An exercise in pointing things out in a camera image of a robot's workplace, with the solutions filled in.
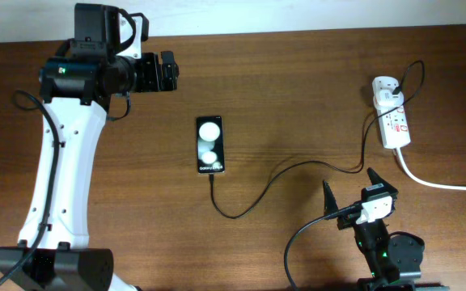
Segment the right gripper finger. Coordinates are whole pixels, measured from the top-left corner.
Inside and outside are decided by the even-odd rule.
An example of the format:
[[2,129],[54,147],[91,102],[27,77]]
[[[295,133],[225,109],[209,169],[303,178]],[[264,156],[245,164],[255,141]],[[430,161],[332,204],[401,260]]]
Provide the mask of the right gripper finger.
[[371,167],[368,167],[366,170],[366,173],[368,174],[368,177],[371,181],[371,184],[373,186],[381,184],[383,186],[383,189],[389,192],[390,194],[397,194],[398,190],[393,187],[389,182],[384,180],[382,177],[380,177],[375,170],[373,170]]
[[323,181],[322,185],[324,191],[324,215],[326,217],[336,217],[339,213],[339,208],[332,189],[326,180]]

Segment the black smartphone white circles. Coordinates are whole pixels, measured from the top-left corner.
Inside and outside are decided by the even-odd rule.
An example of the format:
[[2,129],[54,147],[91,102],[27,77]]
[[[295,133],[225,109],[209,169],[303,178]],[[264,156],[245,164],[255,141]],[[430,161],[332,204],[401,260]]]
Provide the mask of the black smartphone white circles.
[[221,116],[196,118],[197,172],[213,175],[226,170]]

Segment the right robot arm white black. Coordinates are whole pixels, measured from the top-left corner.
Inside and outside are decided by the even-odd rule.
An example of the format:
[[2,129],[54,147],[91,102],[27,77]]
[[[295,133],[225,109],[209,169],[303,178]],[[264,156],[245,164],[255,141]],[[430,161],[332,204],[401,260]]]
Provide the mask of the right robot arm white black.
[[371,186],[361,190],[361,199],[340,209],[327,182],[323,182],[324,214],[335,219],[337,228],[354,230],[354,239],[371,271],[370,278],[359,279],[358,290],[415,290],[425,242],[404,231],[388,232],[384,218],[395,211],[398,190],[367,170]]

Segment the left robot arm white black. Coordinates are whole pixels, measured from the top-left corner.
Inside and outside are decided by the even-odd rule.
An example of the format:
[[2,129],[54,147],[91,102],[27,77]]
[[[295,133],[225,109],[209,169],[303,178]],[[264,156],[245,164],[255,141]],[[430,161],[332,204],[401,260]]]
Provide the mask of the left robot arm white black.
[[111,250],[88,245],[88,194],[112,98],[177,88],[173,53],[142,51],[148,31],[141,13],[75,6],[74,37],[46,61],[32,97],[43,116],[40,161],[18,242],[0,247],[2,281],[25,290],[130,289]]

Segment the white usb charger plug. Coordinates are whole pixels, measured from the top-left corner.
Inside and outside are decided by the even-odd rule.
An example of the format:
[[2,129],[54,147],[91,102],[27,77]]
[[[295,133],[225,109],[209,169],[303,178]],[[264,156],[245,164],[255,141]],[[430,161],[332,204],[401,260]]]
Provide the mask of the white usb charger plug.
[[373,102],[376,109],[395,108],[404,102],[402,92],[394,93],[399,81],[389,76],[378,76],[372,81]]

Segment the white power strip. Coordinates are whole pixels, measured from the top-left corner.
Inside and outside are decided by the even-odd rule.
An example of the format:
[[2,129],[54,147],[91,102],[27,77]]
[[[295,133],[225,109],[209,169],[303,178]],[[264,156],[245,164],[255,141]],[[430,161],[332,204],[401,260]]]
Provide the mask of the white power strip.
[[379,129],[383,147],[393,150],[408,145],[411,139],[404,107],[386,108],[375,103],[375,109],[379,115]]

